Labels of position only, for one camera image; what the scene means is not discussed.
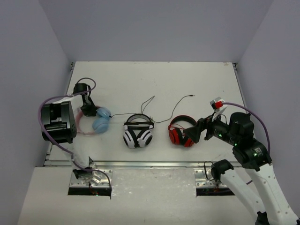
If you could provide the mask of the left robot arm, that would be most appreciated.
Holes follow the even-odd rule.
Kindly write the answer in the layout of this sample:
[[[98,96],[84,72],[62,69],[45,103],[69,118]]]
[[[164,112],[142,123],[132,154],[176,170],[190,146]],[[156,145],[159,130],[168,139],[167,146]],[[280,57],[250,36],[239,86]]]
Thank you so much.
[[[91,92],[96,87],[96,82],[90,79],[94,86],[78,80],[73,88],[72,94],[54,96],[44,100],[38,108],[37,118],[41,126],[41,133],[44,140],[60,148],[70,157],[69,161],[73,166],[73,174],[79,180],[90,181],[97,174],[107,178],[108,187],[111,187],[111,180],[107,173],[96,169],[93,160],[89,156],[83,156],[62,146],[63,143],[72,144],[77,136],[74,110],[77,108],[87,116],[96,116],[98,107],[91,100]]]

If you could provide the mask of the pink blue cat-ear headphones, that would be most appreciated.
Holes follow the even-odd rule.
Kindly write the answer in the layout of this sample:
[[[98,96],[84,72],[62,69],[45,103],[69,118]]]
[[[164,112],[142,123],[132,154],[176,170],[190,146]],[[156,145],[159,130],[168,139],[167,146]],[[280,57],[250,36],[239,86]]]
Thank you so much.
[[[80,120],[83,117],[83,112],[81,110],[78,111],[78,114],[75,117],[75,123],[77,132],[82,135],[97,135],[105,133],[109,128],[109,120],[111,118],[111,112],[106,107],[99,107],[96,110],[96,115],[98,116],[98,119],[96,119],[92,123],[93,131],[91,132],[83,132],[80,128]]]

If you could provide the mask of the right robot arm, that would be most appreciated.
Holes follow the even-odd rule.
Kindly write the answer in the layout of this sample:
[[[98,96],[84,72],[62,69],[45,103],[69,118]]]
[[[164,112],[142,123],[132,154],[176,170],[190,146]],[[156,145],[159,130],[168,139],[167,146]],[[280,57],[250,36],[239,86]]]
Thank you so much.
[[[232,146],[232,153],[251,178],[255,193],[236,173],[226,159],[211,166],[211,175],[216,182],[226,185],[246,207],[256,225],[298,225],[300,218],[288,203],[274,173],[272,159],[267,148],[254,138],[254,124],[250,114],[235,112],[229,124],[212,116],[201,118],[184,129],[184,134],[195,143],[201,132],[205,140],[216,137]]]

